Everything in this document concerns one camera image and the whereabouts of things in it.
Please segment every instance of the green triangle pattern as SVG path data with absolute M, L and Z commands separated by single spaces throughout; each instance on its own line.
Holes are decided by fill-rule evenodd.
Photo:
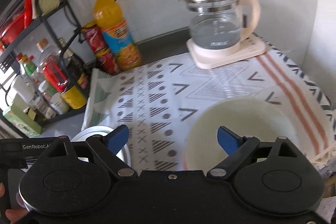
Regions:
M 105 73 L 101 70 L 98 71 L 98 79 L 107 79 L 107 78 L 111 78 L 112 75 L 109 75 L 108 73 Z
M 108 116 L 109 116 L 109 114 L 99 113 L 99 112 L 96 112 L 95 110 L 93 110 L 91 120 L 89 122 L 88 127 L 96 126 L 100 122 L 104 121 Z
M 110 94 L 111 92 L 103 90 L 97 83 L 96 92 L 94 94 L 94 104 L 104 101 Z

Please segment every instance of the tablecloth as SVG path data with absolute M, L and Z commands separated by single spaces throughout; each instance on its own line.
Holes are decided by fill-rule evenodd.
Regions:
M 126 124 L 135 170 L 182 170 L 196 119 L 222 100 L 254 96 L 289 117 L 300 150 L 311 159 L 334 141 L 329 100 L 298 65 L 264 42 L 265 54 L 210 70 L 198 68 L 189 53 L 116 76 L 94 69 L 82 130 Z

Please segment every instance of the green box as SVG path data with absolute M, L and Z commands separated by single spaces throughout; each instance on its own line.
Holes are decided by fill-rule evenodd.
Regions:
M 35 137 L 42 133 L 42 127 L 13 104 L 2 112 L 2 115 L 27 137 Z

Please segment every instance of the silver bolt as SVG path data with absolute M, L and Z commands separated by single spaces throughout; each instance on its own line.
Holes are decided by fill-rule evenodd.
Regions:
M 210 174 L 214 177 L 224 177 L 226 175 L 226 171 L 222 168 L 215 168 L 210 170 Z
M 169 179 L 177 179 L 177 175 L 171 174 L 168 176 Z
M 134 170 L 131 168 L 122 168 L 118 171 L 118 174 L 122 177 L 131 177 L 134 174 Z

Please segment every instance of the stacked can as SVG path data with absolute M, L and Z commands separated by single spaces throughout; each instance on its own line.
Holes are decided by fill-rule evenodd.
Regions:
M 97 57 L 102 71 L 117 75 L 120 68 L 116 61 L 115 55 L 105 43 L 104 37 L 94 21 L 84 26 L 82 32 L 86 35 L 86 39 Z

